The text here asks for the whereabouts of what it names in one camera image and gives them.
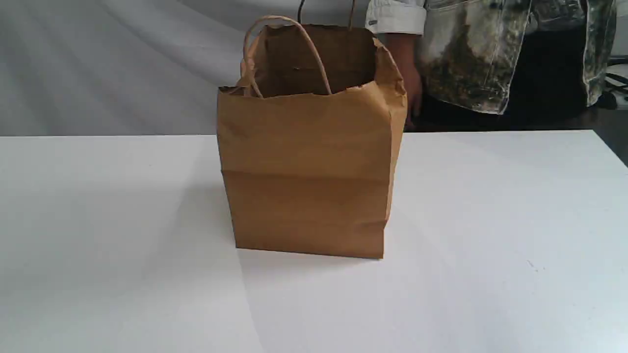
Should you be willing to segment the person's right hand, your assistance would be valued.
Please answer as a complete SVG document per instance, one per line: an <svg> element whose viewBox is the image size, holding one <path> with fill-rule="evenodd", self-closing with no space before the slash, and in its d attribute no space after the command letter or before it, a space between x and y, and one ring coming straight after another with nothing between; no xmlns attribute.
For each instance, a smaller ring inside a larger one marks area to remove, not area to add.
<svg viewBox="0 0 628 353"><path fill-rule="evenodd" d="M413 118L420 113L422 105L422 80L414 63L404 63L400 67L400 73L407 94L407 117L404 132L415 130Z"/></svg>

